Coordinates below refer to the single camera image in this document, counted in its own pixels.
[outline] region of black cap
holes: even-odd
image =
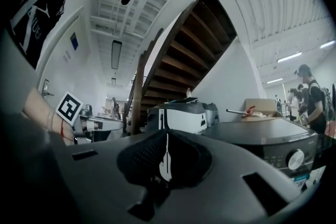
[[[301,65],[299,67],[299,72],[301,72],[301,71],[310,71],[310,67],[307,66],[307,65]]]
[[[302,71],[310,71],[310,67],[307,65],[301,65],[298,70],[295,70],[294,74],[298,75]]]

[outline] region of black appliance lid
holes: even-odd
[[[279,144],[316,135],[314,131],[282,118],[256,122],[223,122],[201,134],[240,145]]]
[[[182,112],[187,112],[191,114],[203,114],[205,113],[205,110],[201,103],[169,103],[169,104],[159,104],[153,108],[151,108],[151,111],[154,109],[171,109],[171,110],[178,110]]]

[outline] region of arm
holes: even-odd
[[[43,99],[38,90],[33,87],[26,100],[23,112],[41,127],[48,128],[48,117],[52,115],[53,109]],[[52,131],[61,134],[62,118],[54,113],[52,122]],[[71,126],[65,121],[63,121],[63,134],[64,137],[73,141],[74,135]]]
[[[323,113],[323,104],[322,101],[315,103],[315,110],[308,117],[308,121],[311,122],[318,118],[318,116]]]

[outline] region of man with backpack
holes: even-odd
[[[308,118],[303,120],[303,124],[309,124],[312,130],[318,134],[324,134],[327,121],[335,119],[331,97],[325,88],[320,88],[307,65],[301,65],[295,74],[301,78],[302,83],[308,85]]]

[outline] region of cardboard box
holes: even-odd
[[[255,105],[255,112],[261,112],[266,117],[247,117],[241,119],[243,122],[250,121],[268,121],[274,118],[283,118],[282,114],[277,111],[277,105],[274,99],[246,99],[245,100],[245,110],[248,110],[251,106]]]

